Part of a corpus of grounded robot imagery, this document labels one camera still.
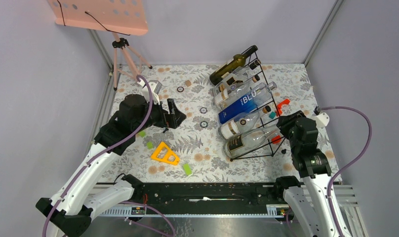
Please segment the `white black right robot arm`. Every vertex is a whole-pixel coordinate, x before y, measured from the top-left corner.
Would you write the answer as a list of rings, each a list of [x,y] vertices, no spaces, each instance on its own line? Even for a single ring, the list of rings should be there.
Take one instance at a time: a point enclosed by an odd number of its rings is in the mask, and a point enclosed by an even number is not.
[[[325,112],[310,118],[302,111],[279,117],[276,126],[289,141],[293,165],[302,181],[294,176],[277,178],[273,196],[277,202],[289,205],[306,236],[349,237],[328,159],[318,148],[319,129],[328,123]]]

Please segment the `clear bottle black label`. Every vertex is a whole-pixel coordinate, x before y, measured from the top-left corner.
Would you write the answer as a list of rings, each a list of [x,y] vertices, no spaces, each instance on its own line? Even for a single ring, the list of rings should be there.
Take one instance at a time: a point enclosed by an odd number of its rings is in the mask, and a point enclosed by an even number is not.
[[[229,138],[223,146],[223,152],[229,158],[243,156],[264,145],[276,135],[281,136],[280,130],[276,125],[256,128]]]

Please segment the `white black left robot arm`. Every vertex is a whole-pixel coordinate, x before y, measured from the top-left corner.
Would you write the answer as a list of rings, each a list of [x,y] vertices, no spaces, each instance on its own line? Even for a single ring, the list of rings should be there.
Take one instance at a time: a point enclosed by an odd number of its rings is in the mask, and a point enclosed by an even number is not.
[[[68,237],[80,237],[104,211],[123,201],[139,202],[145,197],[144,184],[131,174],[111,187],[89,196],[102,174],[135,142],[135,135],[156,126],[176,129],[187,118],[173,99],[168,110],[162,103],[150,104],[144,96],[130,94],[100,128],[86,158],[68,182],[51,198],[42,197],[36,208]]]

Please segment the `clear bottle blue gold emblem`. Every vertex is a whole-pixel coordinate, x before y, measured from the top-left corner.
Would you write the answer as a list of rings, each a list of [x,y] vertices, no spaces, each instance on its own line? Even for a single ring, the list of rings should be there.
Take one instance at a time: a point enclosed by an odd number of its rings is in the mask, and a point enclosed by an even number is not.
[[[235,135],[250,131],[262,116],[271,111],[272,108],[269,105],[266,105],[251,113],[240,113],[230,121],[221,125],[218,132],[224,139],[228,140]]]

